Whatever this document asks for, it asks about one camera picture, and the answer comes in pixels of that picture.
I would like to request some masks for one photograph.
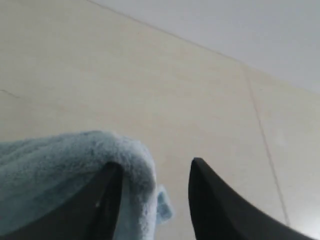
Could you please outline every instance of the towel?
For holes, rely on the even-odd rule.
[[[140,141],[102,131],[0,143],[0,236],[63,204],[109,161],[124,171],[114,239],[154,239],[173,216],[154,160]]]

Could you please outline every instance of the black object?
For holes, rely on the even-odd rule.
[[[107,163],[62,206],[0,240],[111,240],[122,194],[123,169]]]
[[[312,240],[251,205],[201,158],[192,161],[188,191],[197,240]]]

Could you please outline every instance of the beige wall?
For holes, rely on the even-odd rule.
[[[140,139],[176,210],[157,239],[194,239],[193,157],[274,218],[316,234],[301,219],[318,209],[299,208],[320,199],[298,181],[319,180],[309,174],[319,165],[317,95],[84,0],[2,0],[0,34],[1,141],[92,129]]]

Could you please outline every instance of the white ceiling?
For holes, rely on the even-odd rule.
[[[93,0],[320,93],[319,0]]]

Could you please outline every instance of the tile grout line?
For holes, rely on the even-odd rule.
[[[261,132],[261,135],[262,135],[263,144],[264,144],[266,155],[267,155],[268,162],[269,162],[269,166],[271,168],[271,172],[272,172],[272,175],[273,175],[273,179],[274,179],[274,183],[275,183],[275,186],[276,186],[276,190],[277,190],[277,193],[279,195],[282,211],[283,211],[283,214],[284,214],[284,220],[285,220],[286,224],[290,227],[291,224],[290,224],[289,215],[288,215],[288,211],[287,211],[286,204],[285,204],[284,195],[283,195],[283,193],[281,191],[281,188],[280,188],[279,179],[278,179],[278,176],[277,176],[277,173],[276,173],[275,164],[274,164],[274,161],[272,160],[270,148],[269,148],[269,145],[268,145],[268,142],[267,142],[267,137],[266,137],[266,134],[265,134],[265,130],[263,128],[262,121],[261,121],[261,118],[260,118],[260,114],[259,114],[259,111],[258,111],[258,105],[257,105],[257,101],[256,101],[256,98],[255,98],[255,95],[254,95],[252,84],[251,84],[251,81],[250,81],[249,76],[247,74],[247,70],[243,66],[241,66],[241,68],[242,68],[242,70],[244,72],[244,76],[245,76],[245,79],[246,79],[247,87],[248,87],[249,92],[250,92],[250,98],[252,100],[253,108],[254,108],[254,111],[255,111],[255,116],[256,116],[258,124],[259,124],[259,128],[260,128],[260,132]]]

